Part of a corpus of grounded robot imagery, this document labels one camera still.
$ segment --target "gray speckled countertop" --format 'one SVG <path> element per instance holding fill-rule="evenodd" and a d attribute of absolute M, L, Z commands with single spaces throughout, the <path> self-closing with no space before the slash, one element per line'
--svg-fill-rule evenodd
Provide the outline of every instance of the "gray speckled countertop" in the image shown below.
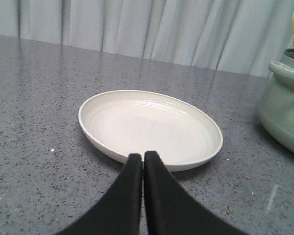
<path fill-rule="evenodd" d="M 294 154 L 260 125 L 262 77 L 0 36 L 0 235 L 51 235 L 85 213 L 122 164 L 78 124 L 89 97 L 146 90 L 206 112 L 223 132 L 208 163 L 174 176 L 197 201 L 253 235 L 294 234 Z M 140 234 L 147 234 L 142 209 Z"/>

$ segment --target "white plate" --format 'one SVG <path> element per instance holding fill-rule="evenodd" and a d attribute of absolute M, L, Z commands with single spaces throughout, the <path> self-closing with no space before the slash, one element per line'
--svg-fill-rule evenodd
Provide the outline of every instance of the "white plate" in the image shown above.
<path fill-rule="evenodd" d="M 90 142 L 116 161 L 157 151 L 170 171 L 204 164 L 222 146 L 222 133 L 203 111 L 170 96 L 111 91 L 87 99 L 78 112 Z"/>

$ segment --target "white curtain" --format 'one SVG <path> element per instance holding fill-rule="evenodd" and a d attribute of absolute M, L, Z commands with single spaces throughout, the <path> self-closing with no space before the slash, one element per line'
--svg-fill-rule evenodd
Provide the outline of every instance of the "white curtain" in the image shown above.
<path fill-rule="evenodd" d="M 268 76 L 294 0 L 0 0 L 0 34 Z"/>

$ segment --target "green pot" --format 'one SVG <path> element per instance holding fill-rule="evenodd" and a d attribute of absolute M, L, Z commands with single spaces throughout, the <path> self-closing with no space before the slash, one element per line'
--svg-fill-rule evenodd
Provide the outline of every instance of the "green pot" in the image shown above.
<path fill-rule="evenodd" d="M 286 49 L 282 62 L 271 61 L 273 78 L 258 103 L 263 127 L 294 152 L 294 50 Z"/>

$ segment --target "plate rim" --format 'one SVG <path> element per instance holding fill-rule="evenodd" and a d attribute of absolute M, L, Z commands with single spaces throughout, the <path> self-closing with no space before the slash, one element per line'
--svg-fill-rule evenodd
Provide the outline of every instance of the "plate rim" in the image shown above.
<path fill-rule="evenodd" d="M 97 144 L 99 144 L 101 147 L 103 148 L 106 148 L 107 150 L 109 150 L 110 152 L 113 152 L 119 156 L 123 156 L 125 158 L 128 158 L 128 156 L 125 156 L 113 149 L 111 149 L 110 147 L 107 147 L 105 144 L 101 143 L 100 141 L 98 141 L 93 135 L 91 135 L 89 133 L 89 131 L 86 129 L 86 127 L 84 126 L 84 123 L 82 121 L 82 117 L 81 117 L 81 113 L 82 113 L 82 110 L 84 108 L 84 106 L 92 99 L 96 98 L 96 97 L 99 97 L 99 96 L 102 96 L 102 95 L 107 95 L 107 94 L 111 94 L 111 93 L 145 93 L 145 94 L 153 94 L 153 95 L 157 95 L 157 96 L 163 96 L 163 97 L 166 97 L 166 98 L 169 98 L 169 99 L 173 99 L 177 102 L 181 102 L 182 104 L 188 106 L 188 107 L 191 107 L 193 109 L 195 109 L 197 112 L 200 112 L 202 113 L 212 124 L 213 126 L 216 128 L 216 130 L 218 131 L 218 134 L 219 134 L 219 145 L 218 147 L 215 149 L 215 151 L 210 154 L 207 158 L 205 158 L 204 160 L 200 160 L 200 161 L 193 161 L 193 162 L 187 162 L 187 163 L 184 163 L 184 164 L 166 164 L 165 163 L 165 166 L 172 166 L 172 167 L 179 167 L 179 166 L 191 166 L 191 165 L 202 165 L 206 162 L 208 162 L 209 160 L 211 160 L 214 156 L 216 156 L 216 154 L 221 150 L 222 148 L 222 145 L 223 145 L 223 134 L 222 134 L 222 131 L 221 129 L 219 128 L 219 126 L 217 125 L 217 123 L 209 116 L 207 115 L 204 111 L 200 110 L 199 108 L 195 107 L 194 105 L 192 104 L 189 104 L 183 100 L 180 100 L 178 98 L 175 98 L 175 97 L 172 97 L 172 96 L 169 96 L 169 95 L 165 95 L 165 94 L 161 94 L 161 93 L 156 93 L 156 92 L 149 92 L 149 91 L 143 91 L 143 90 L 113 90 L 113 91 L 107 91 L 107 92 L 102 92 L 102 93 L 99 93 L 99 94 L 96 94 L 90 98 L 88 98 L 87 100 L 85 100 L 82 105 L 79 107 L 79 110 L 78 110 L 78 121 L 79 121 L 79 124 L 83 130 L 83 132 L 89 136 L 94 142 L 96 142 Z"/>

